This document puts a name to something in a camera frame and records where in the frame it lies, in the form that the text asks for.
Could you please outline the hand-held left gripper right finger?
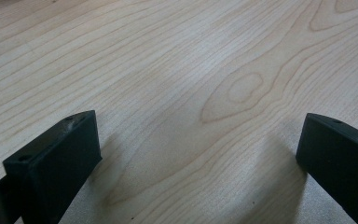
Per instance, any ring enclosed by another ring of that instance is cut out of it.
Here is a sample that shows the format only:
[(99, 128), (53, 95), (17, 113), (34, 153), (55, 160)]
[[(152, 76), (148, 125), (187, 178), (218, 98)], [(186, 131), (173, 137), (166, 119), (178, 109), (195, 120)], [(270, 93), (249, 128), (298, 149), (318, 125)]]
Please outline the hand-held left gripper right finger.
[(358, 224), (358, 130), (309, 113), (296, 161)]

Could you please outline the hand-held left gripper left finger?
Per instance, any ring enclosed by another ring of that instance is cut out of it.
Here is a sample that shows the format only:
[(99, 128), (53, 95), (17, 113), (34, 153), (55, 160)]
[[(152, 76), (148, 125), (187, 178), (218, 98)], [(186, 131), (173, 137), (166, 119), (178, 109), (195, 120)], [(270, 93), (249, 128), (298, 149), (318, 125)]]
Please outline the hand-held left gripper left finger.
[(58, 224), (101, 160), (93, 110), (60, 120), (3, 161), (9, 219)]

